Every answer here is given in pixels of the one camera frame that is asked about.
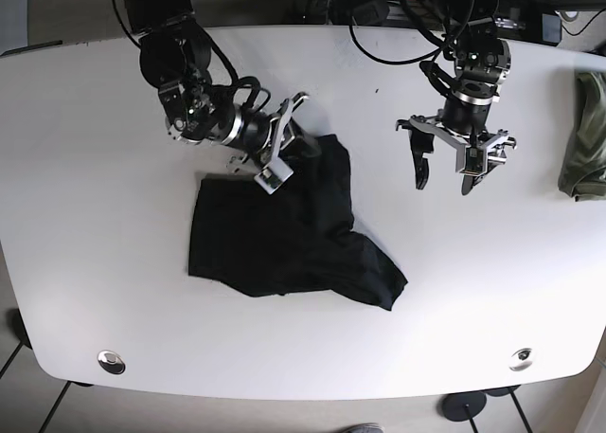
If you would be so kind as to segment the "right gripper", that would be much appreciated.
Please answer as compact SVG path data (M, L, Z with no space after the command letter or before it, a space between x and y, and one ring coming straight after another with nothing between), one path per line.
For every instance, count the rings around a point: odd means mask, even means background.
M271 97L257 78L244 77L233 85L172 81L160 87L158 96L174 140L236 149L260 169L273 154L286 163L320 156L318 140L287 113L287 107L266 114L255 104L260 93Z

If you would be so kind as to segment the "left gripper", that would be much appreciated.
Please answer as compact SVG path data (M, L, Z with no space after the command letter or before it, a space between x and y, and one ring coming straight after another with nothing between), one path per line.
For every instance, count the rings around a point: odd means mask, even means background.
M491 103L491 99L472 99L467 102L461 94L456 94L447 98L444 107L434 116L412 115L397 122L399 127L410 133L416 189L424 189L429 180L429 161L426 155L434 152L436 138L454 151L461 145L486 150L486 155L466 156L466 166L462 171L463 196L470 194L492 171L507 162L507 150L515 149L517 142L506 130L495 133L487 130Z

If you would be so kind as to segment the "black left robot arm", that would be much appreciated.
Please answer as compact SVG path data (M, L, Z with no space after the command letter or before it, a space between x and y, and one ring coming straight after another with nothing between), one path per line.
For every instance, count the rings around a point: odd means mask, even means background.
M416 188L427 185L427 157L439 139L454 149L455 170L463 176L461 193L467 195L505 164L506 150L517 145L508 131L492 133L486 126L511 68L508 43L496 33L499 0L432 0L442 18L443 38L432 34L407 0L399 1L415 29L435 45L433 51L409 62L419 66L445 99L434 116L416 115L396 123L397 129L409 134Z

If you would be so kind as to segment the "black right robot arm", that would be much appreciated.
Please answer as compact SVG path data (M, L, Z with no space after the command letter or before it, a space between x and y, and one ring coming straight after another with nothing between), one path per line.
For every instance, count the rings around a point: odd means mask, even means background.
M319 142L293 119L307 94L286 99L272 114L257 102L269 97L258 78L241 76L196 21L191 0L123 0L117 19L139 50L139 67L162 105L176 140L236 149L260 170L321 154Z

